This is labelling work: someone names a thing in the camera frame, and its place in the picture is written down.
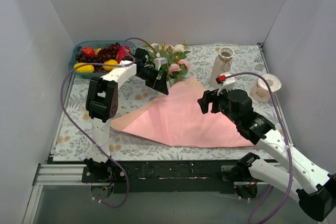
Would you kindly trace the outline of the pink rose flower stem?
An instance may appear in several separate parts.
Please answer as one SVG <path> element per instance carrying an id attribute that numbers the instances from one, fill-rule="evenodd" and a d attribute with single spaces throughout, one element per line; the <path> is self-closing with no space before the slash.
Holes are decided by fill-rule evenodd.
<path id="1" fill-rule="evenodd" d="M 177 63 L 173 63 L 168 67 L 167 79 L 170 85 L 180 82 L 188 73 L 190 64 L 185 59 L 180 59 Z"/>

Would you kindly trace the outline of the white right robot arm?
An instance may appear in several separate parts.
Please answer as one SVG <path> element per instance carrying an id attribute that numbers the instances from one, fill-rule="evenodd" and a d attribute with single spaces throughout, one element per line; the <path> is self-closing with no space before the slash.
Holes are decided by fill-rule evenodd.
<path id="1" fill-rule="evenodd" d="M 324 221 L 335 208 L 335 175 L 291 146 L 286 132 L 280 132 L 268 119 L 254 111 L 246 91 L 228 90 L 224 84 L 229 79 L 230 76 L 222 74 L 216 79 L 222 85 L 219 89 L 204 91 L 197 101 L 201 112 L 225 115 L 243 138 L 270 154 L 282 168 L 248 153 L 231 169 L 222 171 L 222 178 L 228 181 L 262 180 L 269 187 L 283 191 L 286 198 L 296 200 L 313 220 Z"/>

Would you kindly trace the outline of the pink wrapping paper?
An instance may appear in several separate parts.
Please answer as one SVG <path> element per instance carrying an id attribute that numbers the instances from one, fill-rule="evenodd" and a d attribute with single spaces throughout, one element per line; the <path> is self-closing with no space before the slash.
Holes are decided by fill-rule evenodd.
<path id="1" fill-rule="evenodd" d="M 112 120 L 114 130 L 171 147 L 246 147 L 236 126 L 222 114 L 203 114 L 197 100 L 205 88 L 194 77 L 173 85 L 140 108 Z"/>

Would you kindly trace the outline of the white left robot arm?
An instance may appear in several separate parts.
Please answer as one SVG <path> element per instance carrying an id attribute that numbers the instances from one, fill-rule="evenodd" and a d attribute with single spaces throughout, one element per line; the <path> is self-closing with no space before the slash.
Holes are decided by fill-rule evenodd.
<path id="1" fill-rule="evenodd" d="M 167 59 L 155 54 L 152 63 L 149 53 L 141 48 L 134 56 L 124 57 L 118 65 L 101 77 L 93 77 L 89 82 L 86 110 L 89 112 L 92 125 L 92 149 L 85 164 L 90 175 L 100 182 L 112 178 L 109 166 L 110 123 L 118 110 L 118 89 L 131 77 L 136 76 L 145 81 L 145 85 L 162 94 L 168 95 L 166 83 Z"/>

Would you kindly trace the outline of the white rose flower stem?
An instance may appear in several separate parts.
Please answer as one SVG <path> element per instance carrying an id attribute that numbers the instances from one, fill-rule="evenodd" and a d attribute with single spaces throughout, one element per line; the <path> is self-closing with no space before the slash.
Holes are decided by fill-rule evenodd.
<path id="1" fill-rule="evenodd" d="M 149 61 L 152 65 L 154 65 L 153 61 L 157 57 L 164 57 L 167 59 L 167 64 L 160 68 L 161 72 L 167 72 L 168 67 L 173 63 L 177 63 L 180 59 L 186 60 L 187 55 L 190 53 L 190 51 L 187 50 L 186 42 L 175 46 L 166 44 L 160 45 L 157 43 L 152 43 L 151 45 L 146 44 L 145 49 L 149 52 Z"/>

